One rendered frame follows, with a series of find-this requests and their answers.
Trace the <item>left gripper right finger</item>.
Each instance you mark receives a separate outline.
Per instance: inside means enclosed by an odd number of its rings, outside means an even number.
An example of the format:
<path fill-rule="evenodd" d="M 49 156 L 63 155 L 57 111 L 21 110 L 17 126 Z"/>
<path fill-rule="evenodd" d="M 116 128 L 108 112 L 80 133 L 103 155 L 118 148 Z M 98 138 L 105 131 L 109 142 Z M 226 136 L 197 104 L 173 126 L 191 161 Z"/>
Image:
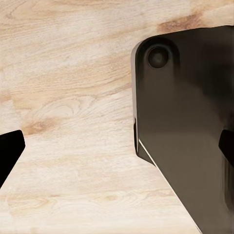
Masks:
<path fill-rule="evenodd" d="M 234 132 L 225 129 L 222 130 L 218 146 L 234 168 Z"/>

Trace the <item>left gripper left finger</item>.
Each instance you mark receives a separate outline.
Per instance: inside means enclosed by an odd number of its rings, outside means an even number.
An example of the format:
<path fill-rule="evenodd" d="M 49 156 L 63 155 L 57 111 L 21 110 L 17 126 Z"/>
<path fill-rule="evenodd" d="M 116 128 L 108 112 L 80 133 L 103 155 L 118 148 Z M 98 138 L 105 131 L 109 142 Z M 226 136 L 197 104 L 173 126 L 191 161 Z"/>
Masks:
<path fill-rule="evenodd" d="M 0 135 L 0 188 L 24 149 L 25 141 L 21 130 Z"/>

